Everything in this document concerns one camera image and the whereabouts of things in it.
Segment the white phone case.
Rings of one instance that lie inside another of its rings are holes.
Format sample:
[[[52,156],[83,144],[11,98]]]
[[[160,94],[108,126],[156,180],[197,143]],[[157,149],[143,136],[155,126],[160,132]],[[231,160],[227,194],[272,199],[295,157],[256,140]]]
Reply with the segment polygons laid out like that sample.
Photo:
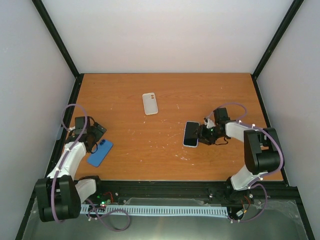
[[[156,95],[154,92],[144,93],[142,95],[142,102],[144,113],[148,115],[155,115],[158,113],[158,105]]]

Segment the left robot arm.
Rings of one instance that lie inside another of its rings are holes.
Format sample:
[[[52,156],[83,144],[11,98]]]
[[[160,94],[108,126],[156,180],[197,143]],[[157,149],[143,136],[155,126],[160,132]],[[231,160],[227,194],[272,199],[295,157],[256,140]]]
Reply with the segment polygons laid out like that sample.
[[[75,174],[86,154],[97,155],[105,132],[106,129],[91,116],[75,118],[75,126],[70,130],[56,166],[35,184],[42,222],[75,219],[87,198],[95,202],[103,198],[104,188],[98,185],[100,178],[97,175],[85,176],[75,182]]]

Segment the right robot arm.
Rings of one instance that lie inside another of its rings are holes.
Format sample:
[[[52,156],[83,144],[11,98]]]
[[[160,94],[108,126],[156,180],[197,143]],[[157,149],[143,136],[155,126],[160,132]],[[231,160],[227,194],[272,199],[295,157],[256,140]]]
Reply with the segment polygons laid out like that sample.
[[[223,105],[213,110],[211,115],[214,119],[207,116],[203,124],[186,123],[183,145],[195,148],[202,143],[211,146],[216,145],[218,139],[223,139],[223,145],[227,145],[230,139],[242,142],[244,166],[227,180],[232,191],[252,189],[257,181],[283,168],[284,155],[274,128],[245,124],[240,117],[232,120]]]

